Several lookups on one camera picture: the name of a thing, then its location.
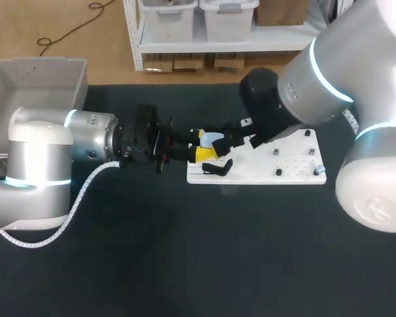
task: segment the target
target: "gray plastic bin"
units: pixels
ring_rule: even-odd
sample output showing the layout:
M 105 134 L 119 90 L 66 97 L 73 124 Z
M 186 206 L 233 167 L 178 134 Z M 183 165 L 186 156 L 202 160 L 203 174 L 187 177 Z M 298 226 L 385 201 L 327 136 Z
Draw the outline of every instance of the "gray plastic bin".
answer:
M 0 176 L 6 175 L 8 125 L 20 108 L 82 109 L 86 60 L 37 57 L 0 61 Z

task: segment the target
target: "bolt hole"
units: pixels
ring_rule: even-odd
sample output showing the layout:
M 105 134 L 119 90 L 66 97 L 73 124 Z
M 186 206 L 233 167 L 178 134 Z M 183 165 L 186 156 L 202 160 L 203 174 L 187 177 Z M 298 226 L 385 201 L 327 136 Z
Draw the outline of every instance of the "bolt hole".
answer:
M 95 153 L 94 151 L 88 152 L 88 157 L 90 159 L 95 159 L 97 157 L 97 153 Z

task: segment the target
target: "screw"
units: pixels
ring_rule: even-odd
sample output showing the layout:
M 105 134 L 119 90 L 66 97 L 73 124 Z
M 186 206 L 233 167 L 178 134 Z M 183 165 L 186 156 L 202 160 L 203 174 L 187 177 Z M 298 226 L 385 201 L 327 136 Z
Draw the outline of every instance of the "screw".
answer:
M 95 158 L 97 157 L 96 151 L 88 152 L 88 157 L 89 157 L 90 159 L 95 159 Z
M 317 166 L 317 168 L 314 170 L 314 175 L 319 176 L 320 174 L 323 174 L 325 172 L 325 167 L 323 165 Z

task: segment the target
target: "brown box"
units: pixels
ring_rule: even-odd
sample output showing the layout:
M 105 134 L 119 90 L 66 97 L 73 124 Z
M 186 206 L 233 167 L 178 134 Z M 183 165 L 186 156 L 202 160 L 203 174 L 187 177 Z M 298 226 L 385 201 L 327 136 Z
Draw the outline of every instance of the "brown box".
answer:
M 173 70 L 175 73 L 202 74 L 205 70 L 203 53 L 177 53 L 174 55 Z
M 216 53 L 215 71 L 221 73 L 239 73 L 245 65 L 245 53 Z
M 151 73 L 171 73 L 173 71 L 173 54 L 143 54 L 144 71 Z
M 255 23 L 259 26 L 299 25 L 307 18 L 310 0 L 259 0 Z

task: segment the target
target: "black cable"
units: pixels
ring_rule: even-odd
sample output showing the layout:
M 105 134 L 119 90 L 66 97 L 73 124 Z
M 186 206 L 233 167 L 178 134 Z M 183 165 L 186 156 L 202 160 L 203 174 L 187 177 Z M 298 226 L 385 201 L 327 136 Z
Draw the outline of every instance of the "black cable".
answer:
M 92 19 L 86 21 L 85 23 L 81 24 L 80 26 L 77 26 L 77 27 L 74 28 L 72 31 L 66 33 L 66 34 L 63 35 L 60 39 L 58 39 L 58 40 L 56 40 L 56 41 L 52 41 L 51 38 L 39 38 L 38 41 L 37 41 L 37 44 L 38 44 L 39 46 L 45 46 L 45 48 L 42 50 L 42 52 L 41 52 L 41 54 L 40 54 L 40 57 L 43 56 L 44 52 L 45 52 L 46 50 L 48 50 L 48 48 L 49 48 L 50 46 L 52 46 L 53 44 L 56 44 L 56 43 L 62 41 L 62 39 L 64 39 L 64 38 L 66 38 L 67 36 L 71 35 L 74 31 L 79 30 L 79 29 L 82 28 L 83 26 L 86 26 L 87 24 L 91 23 L 92 21 L 98 19 L 98 17 L 99 17 L 100 15 L 103 14 L 104 9 L 105 9 L 108 5 L 111 5 L 114 1 L 115 1 L 115 0 L 111 0 L 111 1 L 107 2 L 105 5 L 103 5 L 102 3 L 99 3 L 99 2 L 90 3 L 90 4 L 88 5 L 88 8 L 89 8 L 89 9 L 92 9 L 92 10 L 100 9 L 101 11 L 100 11 L 94 18 L 92 18 Z

